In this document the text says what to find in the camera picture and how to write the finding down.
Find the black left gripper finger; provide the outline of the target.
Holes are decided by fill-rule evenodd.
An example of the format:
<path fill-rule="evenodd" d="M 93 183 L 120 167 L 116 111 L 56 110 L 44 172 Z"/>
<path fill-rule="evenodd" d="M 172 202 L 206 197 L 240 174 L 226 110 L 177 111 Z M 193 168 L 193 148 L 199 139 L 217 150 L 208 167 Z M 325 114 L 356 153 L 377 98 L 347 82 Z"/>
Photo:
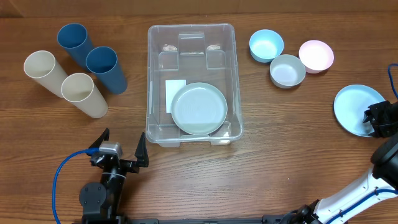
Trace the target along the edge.
<path fill-rule="evenodd" d="M 146 148 L 146 134 L 143 132 L 140 136 L 136 151 L 134 156 L 136 157 L 136 166 L 138 167 L 148 167 L 149 166 L 149 156 Z"/>
<path fill-rule="evenodd" d="M 94 141 L 93 144 L 91 144 L 88 148 L 99 148 L 100 145 L 103 143 L 103 141 L 108 141 L 109 140 L 109 128 L 106 128 L 103 133 L 101 134 L 101 136 Z"/>

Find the light blue plate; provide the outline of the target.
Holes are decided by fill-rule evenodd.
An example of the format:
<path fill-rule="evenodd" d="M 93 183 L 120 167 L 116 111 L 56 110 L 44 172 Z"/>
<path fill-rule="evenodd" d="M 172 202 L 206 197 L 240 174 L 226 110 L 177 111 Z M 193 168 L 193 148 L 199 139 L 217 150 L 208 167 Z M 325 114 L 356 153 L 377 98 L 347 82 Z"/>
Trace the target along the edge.
<path fill-rule="evenodd" d="M 339 124 L 349 133 L 370 137 L 374 129 L 370 122 L 363 122 L 364 112 L 382 101 L 385 101 L 384 97 L 369 86 L 348 85 L 335 96 L 333 110 Z"/>

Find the grey white plate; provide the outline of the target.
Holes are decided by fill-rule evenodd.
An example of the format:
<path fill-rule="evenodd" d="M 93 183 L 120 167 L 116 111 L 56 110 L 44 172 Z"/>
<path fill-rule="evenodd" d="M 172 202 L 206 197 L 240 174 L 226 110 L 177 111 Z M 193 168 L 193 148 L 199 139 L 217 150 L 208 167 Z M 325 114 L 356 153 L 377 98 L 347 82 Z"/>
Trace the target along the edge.
<path fill-rule="evenodd" d="M 191 135 L 216 131 L 224 123 L 228 104 L 224 94 L 208 83 L 190 83 L 181 88 L 172 100 L 174 123 Z"/>

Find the dark blue cup front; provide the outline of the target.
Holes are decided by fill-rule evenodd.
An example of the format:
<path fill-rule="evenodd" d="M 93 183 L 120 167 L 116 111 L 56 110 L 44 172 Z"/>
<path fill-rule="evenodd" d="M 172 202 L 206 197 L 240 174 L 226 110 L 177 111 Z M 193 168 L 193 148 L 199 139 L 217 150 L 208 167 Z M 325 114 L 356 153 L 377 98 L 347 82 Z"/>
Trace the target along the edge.
<path fill-rule="evenodd" d="M 86 66 L 112 94 L 126 91 L 127 80 L 112 48 L 101 46 L 91 50 L 86 57 Z"/>

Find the clear plastic storage bin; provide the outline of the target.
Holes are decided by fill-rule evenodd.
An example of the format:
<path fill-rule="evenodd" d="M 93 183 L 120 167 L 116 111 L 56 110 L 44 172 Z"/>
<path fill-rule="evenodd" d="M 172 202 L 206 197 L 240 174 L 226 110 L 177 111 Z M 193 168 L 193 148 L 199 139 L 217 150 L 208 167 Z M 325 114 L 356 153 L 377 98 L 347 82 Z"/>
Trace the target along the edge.
<path fill-rule="evenodd" d="M 231 24 L 154 25 L 148 30 L 146 138 L 162 147 L 183 142 L 226 145 L 243 135 L 236 38 Z M 215 130 L 193 134 L 172 117 L 188 90 L 202 93 L 187 115 L 222 113 Z"/>

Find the pink bowl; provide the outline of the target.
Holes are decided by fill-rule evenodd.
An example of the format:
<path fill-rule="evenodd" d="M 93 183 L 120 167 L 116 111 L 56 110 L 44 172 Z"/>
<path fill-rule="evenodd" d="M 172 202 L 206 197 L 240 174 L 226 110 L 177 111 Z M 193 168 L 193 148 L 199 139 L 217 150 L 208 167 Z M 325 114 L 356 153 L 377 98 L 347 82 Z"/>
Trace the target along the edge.
<path fill-rule="evenodd" d="M 328 70 L 335 59 L 331 47 L 320 40 L 304 42 L 299 48 L 298 57 L 304 64 L 307 73 L 320 73 Z"/>

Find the grey bowl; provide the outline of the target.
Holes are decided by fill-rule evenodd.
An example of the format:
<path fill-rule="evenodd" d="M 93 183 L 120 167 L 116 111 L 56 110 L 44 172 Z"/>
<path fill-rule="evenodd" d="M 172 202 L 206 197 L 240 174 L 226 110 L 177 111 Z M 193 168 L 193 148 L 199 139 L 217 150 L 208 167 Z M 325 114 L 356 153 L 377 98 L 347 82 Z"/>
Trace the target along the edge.
<path fill-rule="evenodd" d="M 293 88 L 301 84 L 305 76 L 304 64 L 294 55 L 279 55 L 270 64 L 271 81 L 279 88 Z"/>

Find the light blue bowl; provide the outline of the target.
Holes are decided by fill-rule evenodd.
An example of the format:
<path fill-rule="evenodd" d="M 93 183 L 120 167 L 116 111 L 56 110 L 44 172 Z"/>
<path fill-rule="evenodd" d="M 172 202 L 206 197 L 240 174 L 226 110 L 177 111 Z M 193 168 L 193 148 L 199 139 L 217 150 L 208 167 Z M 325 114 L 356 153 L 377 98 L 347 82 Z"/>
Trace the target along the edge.
<path fill-rule="evenodd" d="M 273 30 L 258 30 L 249 39 L 249 49 L 253 59 L 269 63 L 283 52 L 284 40 Z"/>

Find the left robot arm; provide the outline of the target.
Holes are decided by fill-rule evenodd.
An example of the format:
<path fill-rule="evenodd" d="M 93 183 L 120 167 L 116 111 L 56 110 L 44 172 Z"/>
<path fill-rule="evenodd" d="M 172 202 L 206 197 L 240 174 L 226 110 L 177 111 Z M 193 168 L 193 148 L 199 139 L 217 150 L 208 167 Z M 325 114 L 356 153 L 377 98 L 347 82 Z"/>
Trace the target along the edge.
<path fill-rule="evenodd" d="M 126 174 L 139 173 L 141 167 L 149 166 L 146 134 L 142 133 L 134 156 L 136 160 L 125 160 L 121 144 L 109 140 L 109 129 L 89 146 L 92 152 L 90 163 L 102 169 L 99 182 L 90 182 L 82 187 L 79 195 L 83 207 L 82 223 L 131 223 L 126 215 L 118 212 Z"/>

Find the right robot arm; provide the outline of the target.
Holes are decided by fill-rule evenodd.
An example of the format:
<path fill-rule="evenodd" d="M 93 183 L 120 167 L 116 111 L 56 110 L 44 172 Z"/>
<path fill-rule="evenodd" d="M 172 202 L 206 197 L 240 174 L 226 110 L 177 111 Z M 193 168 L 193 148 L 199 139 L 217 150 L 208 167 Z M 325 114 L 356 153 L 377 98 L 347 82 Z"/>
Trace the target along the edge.
<path fill-rule="evenodd" d="M 364 112 L 370 136 L 388 138 L 371 156 L 372 166 L 338 193 L 283 216 L 280 223 L 346 223 L 367 208 L 397 197 L 397 103 L 383 101 Z"/>

